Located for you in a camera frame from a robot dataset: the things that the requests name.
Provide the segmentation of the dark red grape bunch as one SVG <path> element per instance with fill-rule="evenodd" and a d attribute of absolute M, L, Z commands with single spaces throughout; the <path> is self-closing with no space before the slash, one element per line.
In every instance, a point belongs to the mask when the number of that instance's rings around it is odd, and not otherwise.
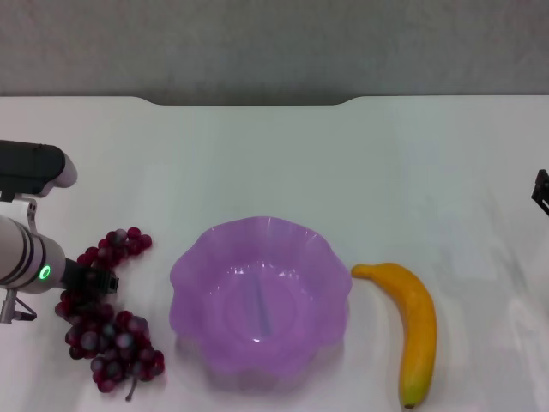
<path fill-rule="evenodd" d="M 110 231 L 96 246 L 77 258 L 86 269 L 114 270 L 129 258 L 142 255 L 153 244 L 138 227 Z M 128 310 L 118 310 L 86 281 L 81 288 L 65 289 L 55 313 L 69 323 L 64 341 L 74 360 L 90 361 L 99 392 L 110 394 L 125 381 L 130 402 L 136 387 L 161 376 L 166 370 L 164 354 L 154 348 L 148 321 Z"/>

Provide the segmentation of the purple wavy plastic bowl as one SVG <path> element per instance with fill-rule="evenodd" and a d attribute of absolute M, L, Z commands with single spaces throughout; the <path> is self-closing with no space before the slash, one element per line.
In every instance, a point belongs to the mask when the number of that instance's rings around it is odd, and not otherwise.
<path fill-rule="evenodd" d="M 320 234 L 254 216 L 211 227 L 172 266 L 170 325 L 217 373 L 300 373 L 340 343 L 352 288 Z"/>

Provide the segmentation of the yellow banana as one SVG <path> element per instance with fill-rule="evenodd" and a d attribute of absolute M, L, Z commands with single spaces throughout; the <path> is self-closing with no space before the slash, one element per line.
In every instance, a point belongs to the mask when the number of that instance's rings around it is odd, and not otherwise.
<path fill-rule="evenodd" d="M 437 314 L 433 299 L 424 283 L 399 264 L 357 264 L 351 276 L 375 283 L 399 310 L 404 331 L 400 401 L 404 409 L 414 409 L 429 393 L 436 363 Z"/>

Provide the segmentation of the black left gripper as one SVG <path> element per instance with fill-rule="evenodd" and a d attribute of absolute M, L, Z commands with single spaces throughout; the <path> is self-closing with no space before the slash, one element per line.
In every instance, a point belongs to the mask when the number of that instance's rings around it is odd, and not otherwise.
<path fill-rule="evenodd" d="M 65 259 L 63 289 L 92 288 L 98 294 L 115 294 L 119 279 L 109 269 L 90 268 L 69 258 Z"/>

